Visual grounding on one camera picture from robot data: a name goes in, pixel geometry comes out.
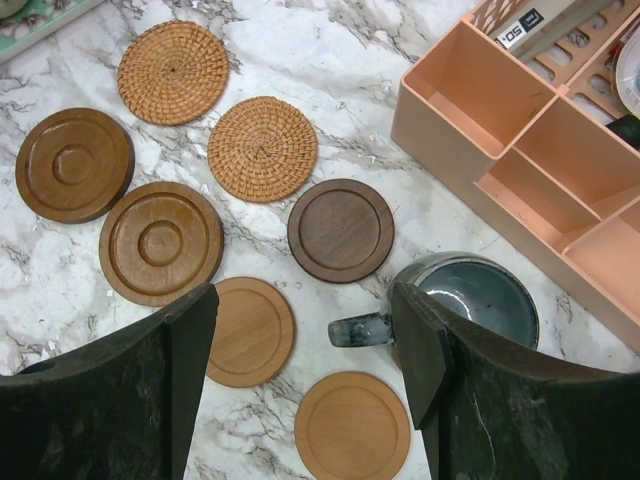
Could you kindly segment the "grey mug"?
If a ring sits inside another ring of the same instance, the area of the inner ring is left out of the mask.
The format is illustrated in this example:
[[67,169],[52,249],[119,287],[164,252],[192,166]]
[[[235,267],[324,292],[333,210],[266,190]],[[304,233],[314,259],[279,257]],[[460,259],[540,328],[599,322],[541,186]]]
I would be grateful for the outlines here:
[[509,270],[495,261],[461,251],[421,257],[391,281],[382,307],[328,325],[331,344],[355,348],[395,342],[391,297],[398,283],[412,284],[453,313],[531,349],[539,342],[534,300]]

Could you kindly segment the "light brown wooden coaster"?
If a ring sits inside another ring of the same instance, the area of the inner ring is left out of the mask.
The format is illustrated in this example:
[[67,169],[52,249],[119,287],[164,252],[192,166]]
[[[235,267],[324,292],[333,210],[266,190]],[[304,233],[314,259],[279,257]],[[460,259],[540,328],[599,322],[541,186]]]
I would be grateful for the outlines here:
[[298,453],[316,479],[392,479],[410,447],[404,404],[363,372],[331,374],[304,395],[295,418]]

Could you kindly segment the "woven rattan coaster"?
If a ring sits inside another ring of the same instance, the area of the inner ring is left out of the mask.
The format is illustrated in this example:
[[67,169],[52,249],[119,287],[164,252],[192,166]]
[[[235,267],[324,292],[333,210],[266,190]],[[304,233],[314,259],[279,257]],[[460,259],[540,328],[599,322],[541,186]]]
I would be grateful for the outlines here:
[[120,60],[117,85],[136,117],[172,126],[209,111],[228,77],[223,43],[192,21],[172,20],[136,37]]
[[234,105],[218,120],[208,142],[209,168],[221,187],[255,203],[281,200],[298,190],[317,155],[310,121],[273,96]]

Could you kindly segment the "brown ringed wooden coaster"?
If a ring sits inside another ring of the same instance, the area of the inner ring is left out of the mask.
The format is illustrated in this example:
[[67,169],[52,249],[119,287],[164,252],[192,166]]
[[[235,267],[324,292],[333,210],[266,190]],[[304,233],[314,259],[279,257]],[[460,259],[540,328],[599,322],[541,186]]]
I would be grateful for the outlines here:
[[25,204],[56,222],[79,224],[108,212],[133,177],[135,150],[123,126],[106,113],[75,107],[39,122],[16,157]]

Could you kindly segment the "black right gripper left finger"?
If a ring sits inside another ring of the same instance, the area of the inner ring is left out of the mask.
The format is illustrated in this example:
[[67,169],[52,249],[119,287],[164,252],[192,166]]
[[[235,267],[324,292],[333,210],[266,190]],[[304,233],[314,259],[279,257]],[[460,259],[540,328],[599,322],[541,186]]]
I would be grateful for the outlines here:
[[1,378],[4,479],[181,479],[219,298],[159,311]]

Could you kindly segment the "dark walnut coaster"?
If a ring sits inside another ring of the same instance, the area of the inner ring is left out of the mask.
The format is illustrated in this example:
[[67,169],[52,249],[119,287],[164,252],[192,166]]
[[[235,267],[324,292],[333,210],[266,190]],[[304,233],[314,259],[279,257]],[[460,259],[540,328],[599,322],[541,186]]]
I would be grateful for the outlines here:
[[389,256],[395,225],[390,207],[373,187],[333,179],[296,201],[287,223],[296,262],[311,276],[335,284],[373,274]]

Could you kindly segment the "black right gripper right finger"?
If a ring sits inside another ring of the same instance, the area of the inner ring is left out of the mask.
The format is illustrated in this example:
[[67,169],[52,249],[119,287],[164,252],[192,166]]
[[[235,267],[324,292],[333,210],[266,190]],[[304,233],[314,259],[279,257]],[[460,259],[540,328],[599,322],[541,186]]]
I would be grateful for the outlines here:
[[526,348],[399,283],[391,319],[435,479],[635,479],[639,377]]

